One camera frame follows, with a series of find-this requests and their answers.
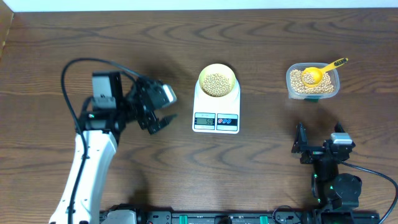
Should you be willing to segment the yellow measuring scoop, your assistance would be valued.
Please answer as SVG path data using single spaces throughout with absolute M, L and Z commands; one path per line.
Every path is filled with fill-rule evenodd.
M 348 58 L 336 60 L 323 68 L 308 67 L 302 72 L 302 82 L 309 88 L 315 88 L 323 80 L 324 74 L 330 70 L 336 69 L 348 62 Z

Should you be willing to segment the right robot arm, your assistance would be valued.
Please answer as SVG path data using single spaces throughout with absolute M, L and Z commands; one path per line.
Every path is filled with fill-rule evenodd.
M 303 212 L 301 222 L 354 223 L 352 209 L 359 207 L 362 180 L 338 170 L 338 165 L 349 159 L 354 141 L 340 123 L 321 146 L 309 145 L 302 123 L 296 128 L 292 153 L 301 155 L 301 164 L 313 166 L 312 194 L 318 199 L 318 208 Z

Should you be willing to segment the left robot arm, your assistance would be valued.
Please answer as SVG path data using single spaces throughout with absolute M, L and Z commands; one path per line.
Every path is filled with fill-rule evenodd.
M 155 115 L 156 110 L 176 102 L 170 85 L 133 78 L 130 91 L 123 94 L 121 75 L 122 71 L 93 73 L 93 96 L 85 100 L 76 119 L 75 155 L 50 223 L 99 223 L 109 165 L 126 125 L 136 121 L 141 129 L 155 134 L 174 118 Z

